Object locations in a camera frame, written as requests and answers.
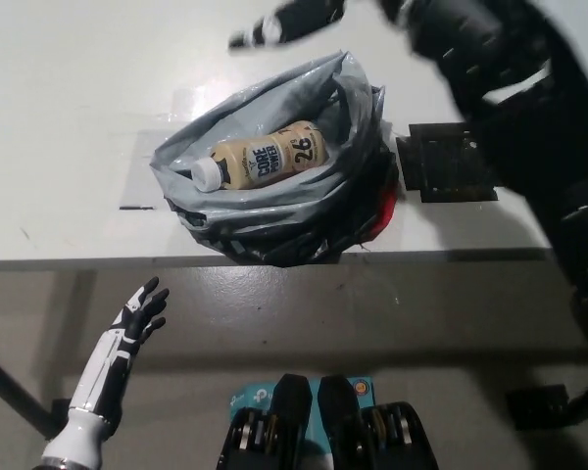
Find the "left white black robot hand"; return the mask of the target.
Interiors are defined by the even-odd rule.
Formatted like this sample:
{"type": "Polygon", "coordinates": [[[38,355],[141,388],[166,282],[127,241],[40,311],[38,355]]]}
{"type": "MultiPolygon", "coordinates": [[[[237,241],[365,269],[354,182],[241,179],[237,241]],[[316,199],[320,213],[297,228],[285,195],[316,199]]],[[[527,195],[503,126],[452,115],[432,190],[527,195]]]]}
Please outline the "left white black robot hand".
{"type": "Polygon", "coordinates": [[[168,289],[154,277],[139,287],[100,336],[74,391],[70,408],[111,424],[122,414],[131,368],[141,346],[164,326],[168,289]]]}

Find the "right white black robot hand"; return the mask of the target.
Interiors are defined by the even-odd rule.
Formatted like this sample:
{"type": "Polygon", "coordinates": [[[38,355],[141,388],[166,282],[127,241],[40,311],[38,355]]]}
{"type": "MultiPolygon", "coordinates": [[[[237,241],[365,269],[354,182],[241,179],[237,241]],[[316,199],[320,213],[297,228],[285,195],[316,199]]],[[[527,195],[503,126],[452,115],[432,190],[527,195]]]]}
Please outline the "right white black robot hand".
{"type": "MultiPolygon", "coordinates": [[[[375,1],[385,20],[410,37],[412,50],[427,24],[439,29],[452,21],[446,1],[375,1]]],[[[253,25],[231,34],[228,49],[277,47],[308,37],[342,20],[344,1],[287,1],[261,16],[253,25]]]]}

